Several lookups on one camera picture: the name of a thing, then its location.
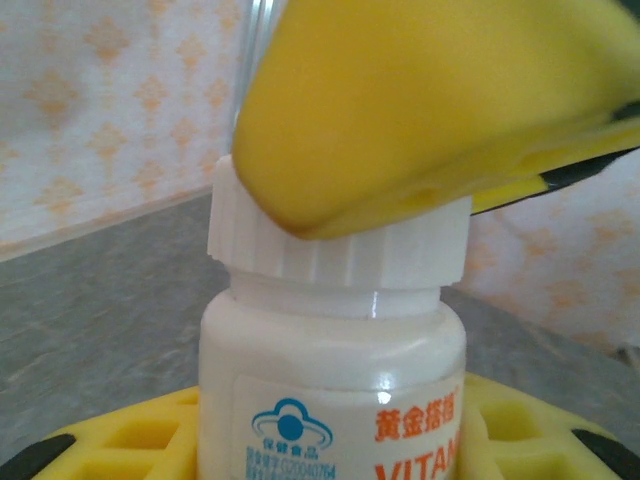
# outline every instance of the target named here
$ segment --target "vitamin bottle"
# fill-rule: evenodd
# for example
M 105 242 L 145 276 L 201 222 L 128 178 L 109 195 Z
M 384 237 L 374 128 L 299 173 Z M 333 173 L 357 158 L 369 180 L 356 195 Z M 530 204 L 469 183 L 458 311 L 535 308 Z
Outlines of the vitamin bottle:
M 453 478 L 471 202 L 331 241 L 262 213 L 216 166 L 209 254 L 230 287 L 200 340 L 201 480 Z

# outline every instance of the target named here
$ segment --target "patterned wallpaper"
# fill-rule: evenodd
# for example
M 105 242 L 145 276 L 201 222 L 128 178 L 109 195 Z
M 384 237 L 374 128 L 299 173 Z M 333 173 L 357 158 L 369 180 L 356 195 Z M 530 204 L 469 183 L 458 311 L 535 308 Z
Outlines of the patterned wallpaper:
M 0 1 L 0 259 L 207 192 L 242 0 Z M 474 218 L 464 290 L 640 344 L 640 154 Z

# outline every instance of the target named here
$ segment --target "bottle label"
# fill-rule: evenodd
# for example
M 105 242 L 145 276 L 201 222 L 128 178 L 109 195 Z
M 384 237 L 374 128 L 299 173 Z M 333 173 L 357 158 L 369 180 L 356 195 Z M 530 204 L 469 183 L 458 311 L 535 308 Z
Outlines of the bottle label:
M 234 479 L 453 478 L 464 372 L 419 388 L 302 389 L 241 376 L 234 387 Z

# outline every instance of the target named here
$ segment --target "black rubber pad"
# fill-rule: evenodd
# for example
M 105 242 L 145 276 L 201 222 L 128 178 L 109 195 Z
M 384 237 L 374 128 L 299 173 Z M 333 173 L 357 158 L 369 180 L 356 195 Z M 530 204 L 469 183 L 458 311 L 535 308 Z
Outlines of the black rubber pad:
M 640 480 L 640 457 L 620 442 L 588 430 L 573 434 L 622 480 Z
M 31 480 L 75 441 L 73 435 L 63 433 L 29 445 L 7 463 L 0 465 L 0 479 Z

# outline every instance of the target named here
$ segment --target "blue logo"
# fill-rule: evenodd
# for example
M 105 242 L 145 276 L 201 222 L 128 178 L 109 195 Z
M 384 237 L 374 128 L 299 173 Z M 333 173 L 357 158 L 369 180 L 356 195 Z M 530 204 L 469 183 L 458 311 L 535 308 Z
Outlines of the blue logo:
M 257 414 L 251 426 L 259 436 L 268 435 L 268 431 L 275 428 L 278 435 L 288 442 L 313 444 L 321 450 L 333 443 L 329 427 L 312 418 L 307 408 L 293 398 L 283 398 L 273 410 Z

